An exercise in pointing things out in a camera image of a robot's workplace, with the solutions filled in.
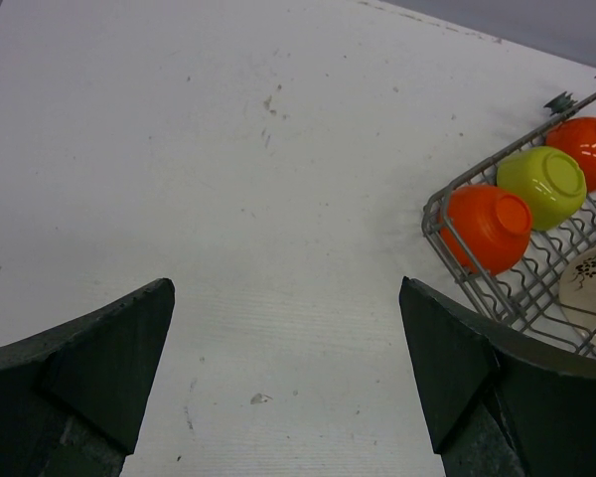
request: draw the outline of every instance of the white plate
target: white plate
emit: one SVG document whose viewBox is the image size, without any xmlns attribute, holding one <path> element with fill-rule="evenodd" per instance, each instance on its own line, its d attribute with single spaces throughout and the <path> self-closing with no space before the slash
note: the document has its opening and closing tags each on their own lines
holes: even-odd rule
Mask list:
<svg viewBox="0 0 596 477">
<path fill-rule="evenodd" d="M 558 299 L 570 323 L 596 329 L 596 247 L 578 255 L 565 268 L 558 284 Z M 596 346 L 596 335 L 591 343 Z"/>
</svg>

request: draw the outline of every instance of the green bowl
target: green bowl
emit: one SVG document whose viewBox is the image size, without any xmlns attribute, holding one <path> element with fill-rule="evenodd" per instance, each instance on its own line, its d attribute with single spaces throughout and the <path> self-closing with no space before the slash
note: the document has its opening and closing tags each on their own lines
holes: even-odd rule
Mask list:
<svg viewBox="0 0 596 477">
<path fill-rule="evenodd" d="M 574 159 L 553 147 L 513 154 L 499 165 L 497 185 L 521 197 L 532 212 L 532 228 L 552 229 L 585 201 L 585 176 Z"/>
</svg>

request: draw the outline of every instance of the gray background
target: gray background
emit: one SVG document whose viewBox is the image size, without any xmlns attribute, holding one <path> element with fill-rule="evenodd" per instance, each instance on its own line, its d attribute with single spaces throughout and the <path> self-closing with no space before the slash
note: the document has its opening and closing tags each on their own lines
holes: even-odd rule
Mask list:
<svg viewBox="0 0 596 477">
<path fill-rule="evenodd" d="M 388 0 L 596 67 L 596 0 Z"/>
</svg>

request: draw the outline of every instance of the tabletop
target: tabletop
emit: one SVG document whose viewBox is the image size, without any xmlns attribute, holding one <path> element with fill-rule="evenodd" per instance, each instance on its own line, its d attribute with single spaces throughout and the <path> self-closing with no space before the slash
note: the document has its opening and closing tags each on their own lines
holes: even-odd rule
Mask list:
<svg viewBox="0 0 596 477">
<path fill-rule="evenodd" d="M 374 0 L 5 0 L 0 346 L 167 276 L 124 477 L 443 476 L 421 209 L 595 73 Z"/>
</svg>

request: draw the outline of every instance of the dish rack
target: dish rack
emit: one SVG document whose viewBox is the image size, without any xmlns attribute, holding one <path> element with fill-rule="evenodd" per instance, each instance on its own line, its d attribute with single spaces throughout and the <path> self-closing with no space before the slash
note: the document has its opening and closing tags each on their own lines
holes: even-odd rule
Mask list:
<svg viewBox="0 0 596 477">
<path fill-rule="evenodd" d="M 565 267 L 575 256 L 596 246 L 596 192 L 588 195 L 581 209 L 558 228 L 544 233 L 532 231 L 521 261 L 497 276 L 483 268 L 446 214 L 451 194 L 457 188 L 468 184 L 495 185 L 498 165 L 506 157 L 542 145 L 547 131 L 580 111 L 583 115 L 591 111 L 596 116 L 596 92 L 578 102 L 564 92 L 545 107 L 552 111 L 548 121 L 430 197 L 423 210 L 422 232 L 478 312 L 550 345 L 596 359 L 596 347 L 591 344 L 596 335 L 596 313 L 577 309 L 591 316 L 595 326 L 570 323 L 558 301 L 558 281 Z M 476 272 L 455 259 L 440 235 L 443 228 L 448 228 L 466 251 Z"/>
</svg>

